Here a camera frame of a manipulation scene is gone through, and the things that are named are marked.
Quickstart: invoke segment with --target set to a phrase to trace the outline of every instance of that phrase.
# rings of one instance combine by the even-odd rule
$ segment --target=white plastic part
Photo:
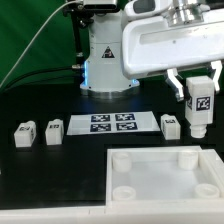
[[[190,100],[186,102],[185,117],[191,124],[191,136],[203,138],[207,124],[213,122],[215,85],[207,76],[187,78]]]
[[[195,188],[195,198],[215,199],[220,197],[220,190],[211,184],[199,184]]]
[[[207,132],[207,125],[191,125],[190,129],[193,138],[204,138]]]
[[[149,18],[155,15],[159,15],[166,11],[171,5],[173,0],[155,0],[155,9],[150,12],[136,13],[134,10],[134,4],[138,0],[134,0],[126,4],[124,8],[124,18],[127,22],[134,20]]]
[[[113,169],[113,155],[124,151],[132,155],[132,169],[118,173]],[[224,211],[223,174],[224,164],[217,160],[215,150],[202,150],[199,146],[109,149],[106,207],[116,211],[128,209],[131,214],[132,209],[158,214],[165,210],[169,214],[177,210],[185,213],[188,209],[209,212],[210,201],[195,199],[196,186],[207,183],[218,188],[220,200],[213,201],[213,206],[217,203]],[[115,200],[115,189],[121,186],[135,189],[136,199]]]
[[[117,0],[83,0],[83,5],[117,5]]]
[[[180,124],[175,116],[161,116],[161,130],[166,140],[180,139]]]
[[[136,199],[136,190],[129,186],[117,187],[113,190],[114,201],[132,201]]]
[[[36,137],[36,124],[33,121],[21,123],[14,133],[17,148],[31,147]]]
[[[198,151],[188,149],[179,152],[178,165],[183,170],[195,170],[198,168]]]
[[[95,15],[89,26],[90,55],[80,88],[96,93],[122,92],[139,86],[123,75],[121,66],[122,12]]]
[[[224,59],[224,33],[220,32],[224,9],[204,12],[203,19],[177,27],[169,27],[162,16],[129,23],[122,42],[125,76],[163,75],[168,69],[180,71]]]
[[[126,173],[131,170],[132,159],[131,153],[128,152],[116,152],[113,154],[113,169],[120,173]]]
[[[63,121],[56,119],[50,121],[45,131],[47,145],[61,145],[64,136]]]

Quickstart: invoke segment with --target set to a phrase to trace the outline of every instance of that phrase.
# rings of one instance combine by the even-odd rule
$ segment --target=black tabletop surface
[[[47,146],[49,121],[71,115],[152,111],[158,124],[163,114],[175,115],[181,139],[166,141],[162,132],[64,136],[60,146]],[[37,85],[0,95],[0,209],[95,206],[105,204],[108,148],[200,145],[224,159],[224,94],[215,98],[214,123],[203,139],[190,136],[185,104],[177,103],[163,81],[142,82],[140,92],[117,100],[80,95],[79,85]],[[37,137],[29,149],[16,149],[19,124],[35,121]]]

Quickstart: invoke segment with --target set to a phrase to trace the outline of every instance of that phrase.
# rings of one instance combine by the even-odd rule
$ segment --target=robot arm
[[[184,99],[178,71],[209,67],[216,92],[224,59],[224,9],[209,10],[197,0],[173,0],[154,16],[130,22],[123,32],[124,73],[129,79],[166,74],[178,101]]]

